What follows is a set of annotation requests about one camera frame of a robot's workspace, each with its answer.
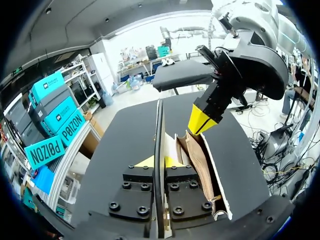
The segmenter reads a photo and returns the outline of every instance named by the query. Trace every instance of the black table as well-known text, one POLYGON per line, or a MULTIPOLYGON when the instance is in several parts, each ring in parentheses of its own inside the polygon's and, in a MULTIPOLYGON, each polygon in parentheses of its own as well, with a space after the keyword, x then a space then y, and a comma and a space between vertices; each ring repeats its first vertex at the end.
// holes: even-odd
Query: black table
MULTIPOLYGON (((184 136, 192 103, 203 92, 165 98, 165 131, 184 136)), ((71 223, 77 225, 92 210, 108 215, 128 165, 154 155, 157 101, 120 110, 97 146, 81 181, 71 223)), ((235 221, 257 208, 269 190, 248 138, 234 116, 226 111, 223 120, 204 132, 221 184, 235 221)))
POLYGON ((177 61, 173 65, 159 66, 152 85, 159 92, 196 84, 210 84, 213 81, 211 65, 193 60, 177 61))

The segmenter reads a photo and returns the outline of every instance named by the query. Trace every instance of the teal label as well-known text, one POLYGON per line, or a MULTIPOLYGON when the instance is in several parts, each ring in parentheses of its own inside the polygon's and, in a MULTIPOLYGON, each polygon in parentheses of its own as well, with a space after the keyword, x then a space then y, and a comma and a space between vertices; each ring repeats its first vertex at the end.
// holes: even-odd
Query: teal label
POLYGON ((70 145, 81 127, 85 124, 85 121, 86 120, 82 116, 81 112, 76 110, 74 114, 63 124, 58 131, 58 135, 65 146, 68 147, 70 145))
POLYGON ((65 216, 65 212, 66 210, 62 207, 59 207, 59 206, 56 206, 56 210, 55 210, 55 213, 60 217, 60 218, 64 218, 65 216))
POLYGON ((65 154, 65 149, 59 136, 53 136, 27 146, 24 151, 33 170, 65 154))

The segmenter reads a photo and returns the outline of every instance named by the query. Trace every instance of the storage case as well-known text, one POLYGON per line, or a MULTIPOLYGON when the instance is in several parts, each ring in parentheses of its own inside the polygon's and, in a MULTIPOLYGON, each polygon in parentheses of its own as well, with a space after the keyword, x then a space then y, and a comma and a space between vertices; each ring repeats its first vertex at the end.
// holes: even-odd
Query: storage case
POLYGON ((36 144, 45 139, 44 136, 42 136, 42 134, 38 131, 33 122, 29 123, 25 130, 20 133, 20 136, 26 147, 32 144, 36 144))
POLYGON ((65 84, 65 80, 60 71, 57 71, 56 73, 36 82, 28 95, 33 108, 36 108, 36 106, 45 96, 52 93, 55 89, 63 84, 65 84))
POLYGON ((15 128, 20 134, 27 128, 31 123, 31 118, 24 108, 24 105, 21 100, 19 100, 7 113, 5 116, 9 121, 11 120, 15 128))
POLYGON ((35 107, 32 113, 32 120, 34 122, 41 122, 48 116, 59 104, 61 104, 67 97, 71 96, 68 86, 63 84, 56 90, 45 96, 39 104, 35 107))
POLYGON ((56 135, 61 126, 75 112, 75 110, 77 110, 77 107, 74 100, 71 96, 67 97, 41 121, 43 129, 50 136, 56 135))

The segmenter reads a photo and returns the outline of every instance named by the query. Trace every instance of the bolt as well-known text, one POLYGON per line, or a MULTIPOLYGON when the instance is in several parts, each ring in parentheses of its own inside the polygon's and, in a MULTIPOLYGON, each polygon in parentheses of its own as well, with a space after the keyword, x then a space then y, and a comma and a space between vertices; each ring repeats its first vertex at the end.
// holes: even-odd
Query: bolt
POLYGON ((179 190, 179 184, 177 184, 177 183, 172 183, 172 184, 170 185, 170 189, 171 189, 171 191, 178 191, 178 190, 179 190))
POLYGON ((198 187, 198 183, 196 182, 196 181, 192 181, 192 182, 190 182, 190 188, 191 189, 196 189, 197 187, 198 187))
POLYGON ((182 206, 176 206, 173 208, 173 214, 177 215, 177 216, 181 216, 185 213, 184 209, 182 208, 182 206))
POLYGON ((141 190, 142 190, 142 191, 149 191, 149 190, 150 190, 150 186, 149 186, 148 183, 142 183, 142 184, 140 185, 140 187, 141 187, 141 190))
POLYGON ((120 210, 120 205, 117 202, 112 201, 112 202, 109 203, 109 209, 112 210, 112 211, 117 212, 117 211, 120 210))
POLYGON ((149 213, 149 210, 145 206, 138 207, 136 211, 140 216, 146 216, 149 213))
POLYGON ((274 219, 273 216, 268 216, 268 217, 266 218, 266 223, 267 223, 267 224, 272 224, 274 221, 275 221, 275 219, 274 219))
POLYGON ((127 181, 124 181, 122 183, 122 188, 123 189, 130 189, 131 188, 131 183, 130 182, 127 182, 127 181))
POLYGON ((210 201, 206 201, 202 203, 201 207, 204 211, 210 211, 212 209, 212 203, 210 201))
POLYGON ((117 236, 114 240, 126 240, 124 236, 117 236))

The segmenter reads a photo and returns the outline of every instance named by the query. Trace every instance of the teal box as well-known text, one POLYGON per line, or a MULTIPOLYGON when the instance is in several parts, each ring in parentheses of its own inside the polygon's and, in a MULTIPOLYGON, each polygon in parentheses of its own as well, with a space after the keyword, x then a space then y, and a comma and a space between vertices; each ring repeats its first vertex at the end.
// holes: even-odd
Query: teal box
POLYGON ((72 140, 75 138, 81 127, 85 124, 85 118, 79 110, 64 123, 59 129, 58 136, 61 138, 63 144, 68 147, 72 140))
POLYGON ((77 106, 71 96, 68 96, 61 102, 48 116, 41 121, 43 129, 49 136, 57 135, 56 133, 66 120, 77 110, 77 106))
POLYGON ((63 84, 65 84, 65 80, 60 71, 57 71, 56 73, 51 74, 33 84, 28 95, 33 108, 38 105, 41 99, 63 84))
POLYGON ((24 151, 33 170, 65 154, 65 149, 59 136, 50 137, 27 146, 24 151))

